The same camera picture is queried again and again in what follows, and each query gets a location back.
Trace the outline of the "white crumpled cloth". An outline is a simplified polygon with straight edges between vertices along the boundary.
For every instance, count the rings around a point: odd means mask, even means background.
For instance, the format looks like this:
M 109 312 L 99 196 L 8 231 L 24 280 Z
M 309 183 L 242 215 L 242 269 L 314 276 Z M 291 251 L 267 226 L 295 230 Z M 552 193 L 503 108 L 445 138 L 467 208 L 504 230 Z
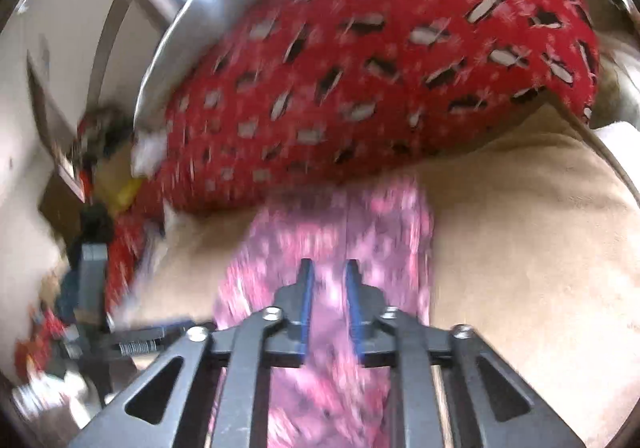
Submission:
M 167 155 L 166 131 L 140 131 L 131 149 L 130 168 L 134 178 L 152 178 Z

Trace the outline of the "beige fleece blanket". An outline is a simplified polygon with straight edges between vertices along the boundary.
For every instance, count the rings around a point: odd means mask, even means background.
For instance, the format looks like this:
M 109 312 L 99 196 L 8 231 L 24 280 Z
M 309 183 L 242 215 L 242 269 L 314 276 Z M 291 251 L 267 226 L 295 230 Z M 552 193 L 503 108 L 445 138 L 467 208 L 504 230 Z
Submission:
M 589 447 L 639 398 L 639 205 L 587 130 L 551 105 L 416 179 L 431 210 L 427 323 L 471 324 Z M 166 212 L 160 259 L 119 327 L 215 320 L 221 283 L 256 211 Z

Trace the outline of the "purple pink floral garment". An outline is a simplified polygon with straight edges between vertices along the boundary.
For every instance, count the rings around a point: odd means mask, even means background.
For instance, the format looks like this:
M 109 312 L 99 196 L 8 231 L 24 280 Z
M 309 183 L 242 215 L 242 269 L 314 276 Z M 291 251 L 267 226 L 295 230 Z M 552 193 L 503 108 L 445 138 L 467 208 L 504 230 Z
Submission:
M 303 367 L 271 373 L 270 447 L 385 447 L 390 371 L 358 364 L 347 324 L 345 268 L 422 322 L 430 313 L 431 210 L 416 179 L 285 194 L 253 219 L 221 283 L 214 319 L 239 324 L 314 264 L 309 354 Z

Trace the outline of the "red patterned pillow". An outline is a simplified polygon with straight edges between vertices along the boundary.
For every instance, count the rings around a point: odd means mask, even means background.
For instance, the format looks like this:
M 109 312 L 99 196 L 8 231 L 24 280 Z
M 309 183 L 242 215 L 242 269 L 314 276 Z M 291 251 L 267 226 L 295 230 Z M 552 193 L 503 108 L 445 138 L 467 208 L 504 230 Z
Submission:
M 165 204 L 250 205 L 467 145 L 541 93 L 581 119 L 599 50 L 584 0 L 191 0 L 134 122 L 165 139 L 115 223 L 114 310 Z

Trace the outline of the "yellow object on clutter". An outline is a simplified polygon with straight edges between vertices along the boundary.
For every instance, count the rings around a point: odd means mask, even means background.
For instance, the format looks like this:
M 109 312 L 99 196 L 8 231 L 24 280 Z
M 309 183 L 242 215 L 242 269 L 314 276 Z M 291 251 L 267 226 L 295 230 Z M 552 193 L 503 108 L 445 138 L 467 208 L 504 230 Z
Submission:
M 132 144 L 127 142 L 93 169 L 94 197 L 112 216 L 130 208 L 142 185 L 142 178 L 131 174 L 131 151 Z

